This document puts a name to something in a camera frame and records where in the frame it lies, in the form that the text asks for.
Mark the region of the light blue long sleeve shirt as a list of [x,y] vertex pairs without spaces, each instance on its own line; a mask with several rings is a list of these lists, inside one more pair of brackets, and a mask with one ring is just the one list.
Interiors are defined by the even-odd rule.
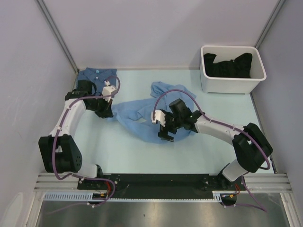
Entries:
[[[108,122],[118,121],[130,133],[145,142],[156,144],[165,144],[168,141],[161,140],[158,137],[159,125],[152,124],[151,112],[154,109],[157,99],[166,91],[180,89],[190,94],[194,99],[196,95],[183,85],[170,85],[163,82],[153,82],[151,84],[151,97],[149,99],[135,100],[112,105],[112,118],[107,118]],[[180,98],[191,111],[194,109],[192,99],[182,92],[170,92],[166,94],[157,104],[157,110],[163,109],[170,111],[169,104]],[[193,135],[193,132],[187,131],[187,137]]]

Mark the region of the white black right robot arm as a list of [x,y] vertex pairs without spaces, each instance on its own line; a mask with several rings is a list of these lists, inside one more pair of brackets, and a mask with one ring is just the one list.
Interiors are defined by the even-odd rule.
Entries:
[[224,190],[231,189],[236,180],[246,173],[255,173],[263,163],[268,162],[273,148],[260,128],[249,123],[246,126],[233,126],[211,119],[205,113],[192,112],[181,99],[169,105],[171,111],[163,109],[151,113],[153,124],[160,124],[158,137],[166,141],[174,141],[169,133],[176,134],[184,128],[187,131],[207,134],[232,145],[236,159],[228,163],[217,175],[219,186]]

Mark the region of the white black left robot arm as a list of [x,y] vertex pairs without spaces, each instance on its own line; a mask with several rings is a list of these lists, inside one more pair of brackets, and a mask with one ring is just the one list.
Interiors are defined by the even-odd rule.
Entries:
[[109,80],[105,80],[101,91],[97,90],[93,82],[79,80],[77,87],[67,93],[63,112],[55,128],[48,136],[40,137],[38,141],[46,172],[54,173],[59,180],[64,179],[62,173],[88,178],[89,185],[94,189],[104,185],[105,178],[101,167],[83,161],[74,135],[86,111],[94,112],[99,118],[113,117],[113,96],[119,89],[119,86],[110,84]]

